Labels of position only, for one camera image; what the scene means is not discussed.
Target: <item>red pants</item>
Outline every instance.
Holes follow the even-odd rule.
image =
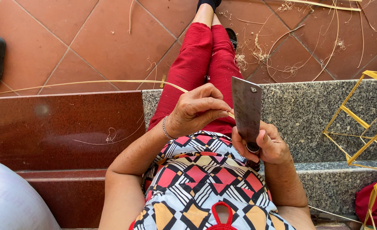
[[[224,101],[233,107],[231,76],[242,79],[234,57],[233,45],[222,25],[209,29],[205,24],[193,23],[186,32],[179,56],[170,67],[167,81],[188,91],[210,82],[221,91]],[[148,130],[173,111],[181,94],[183,92],[173,86],[164,86]],[[235,120],[230,117],[218,118],[202,130],[231,137],[235,125]]]

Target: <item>black sock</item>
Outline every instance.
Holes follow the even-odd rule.
[[[221,3],[221,0],[198,0],[198,4],[197,4],[197,10],[196,12],[198,11],[198,8],[200,8],[200,5],[203,4],[203,3],[207,3],[209,4],[212,8],[213,8],[213,11],[214,13],[216,12],[216,8],[220,5]]]

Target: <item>cleaver blade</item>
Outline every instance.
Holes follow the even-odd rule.
[[[256,143],[260,133],[261,88],[249,81],[231,77],[233,105],[238,133],[247,142],[247,148],[254,154],[259,150]]]

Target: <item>woman's right hand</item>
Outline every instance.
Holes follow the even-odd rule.
[[[256,142],[260,147],[258,153],[264,164],[282,165],[292,162],[288,145],[282,140],[278,129],[274,125],[261,121],[260,133]],[[232,143],[240,155],[254,162],[259,162],[258,156],[248,151],[247,143],[241,138],[236,126],[233,127],[232,131]]]
[[[167,134],[172,138],[186,136],[217,118],[228,117],[231,108],[222,98],[222,93],[211,83],[182,94],[165,120]]]

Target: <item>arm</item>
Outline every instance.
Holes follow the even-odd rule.
[[[230,110],[221,92],[208,83],[181,95],[165,120],[165,129],[173,138],[189,135],[217,118],[227,117]],[[106,171],[105,203],[99,230],[129,228],[145,206],[141,175],[169,141],[161,121],[116,157]]]
[[[233,146],[245,158],[258,162],[258,156],[250,153],[237,127],[232,132]],[[274,125],[261,121],[256,139],[260,157],[264,161],[265,182],[271,192],[278,214],[297,230],[315,230],[308,207],[308,200],[296,173],[288,145],[282,140]]]

